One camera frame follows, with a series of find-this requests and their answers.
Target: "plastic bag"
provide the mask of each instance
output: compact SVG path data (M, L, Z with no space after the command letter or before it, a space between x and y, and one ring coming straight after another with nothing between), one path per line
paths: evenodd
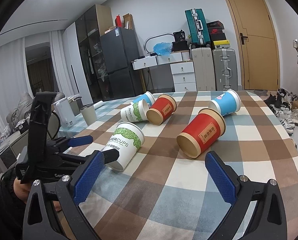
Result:
M169 56L171 54L172 43L158 43L153 47L153 51L158 55Z

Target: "door frame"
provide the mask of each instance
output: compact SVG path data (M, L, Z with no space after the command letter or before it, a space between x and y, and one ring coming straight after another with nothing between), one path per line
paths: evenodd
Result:
M242 44L241 44L240 34L239 34L238 25L236 23L236 18L234 16L234 13L233 13L233 10L232 10L230 1L229 0L226 0L226 2L227 2L227 5L228 5L229 11L230 11L230 15L231 15L231 18L232 18L232 21L233 21L234 30L236 32L236 39L237 39L237 42L238 42L239 56L240 56L241 85L242 85L242 88L245 89L245 84L244 84L244 63L243 63L243 53L242 53ZM277 37L276 37L276 30L275 30L275 27L274 27L274 24L273 24L273 18L271 16L271 13L269 11L269 8L268 8L268 6L266 4L266 1L263 0L263 2L264 2L264 5L266 7L266 10L268 12L268 15L270 16L270 19L271 19L270 22L271 22L271 25L272 25L272 28L273 28L273 33L274 33L274 40L275 40L275 45L276 45L276 53L277 53L277 57L278 57L278 84L277 84L277 87L279 88L279 85L280 85L280 55L279 55L278 40L277 40Z

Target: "wooden door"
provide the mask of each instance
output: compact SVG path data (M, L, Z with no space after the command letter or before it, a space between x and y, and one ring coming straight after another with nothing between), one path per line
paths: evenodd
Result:
M264 0L227 2L237 32L244 89L277 90L277 41Z

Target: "green leaf pattern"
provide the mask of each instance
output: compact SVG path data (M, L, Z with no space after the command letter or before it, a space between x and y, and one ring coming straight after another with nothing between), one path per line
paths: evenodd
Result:
M139 148L141 147L141 141L139 139L139 137L132 132L131 130L127 129L127 128L123 128L123 127L118 127L113 135L115 134L121 134L124 138L133 140L133 145L137 148L137 150L139 150Z
M143 121L141 118L141 115L140 115L140 111L139 111L139 102L133 104L133 113L137 117L137 120L139 122Z

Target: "blue paper cup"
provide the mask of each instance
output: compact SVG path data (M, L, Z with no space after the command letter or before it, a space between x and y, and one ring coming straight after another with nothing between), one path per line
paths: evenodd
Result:
M153 95L147 91L145 92L143 95L139 96L138 98L136 98L135 100L132 101L132 105L135 104L136 102L141 101L142 99L146 100L149 108L154 104L154 102L156 101L153 97Z
M216 110L222 116L238 112L241 109L239 95L232 89L209 102L209 108Z

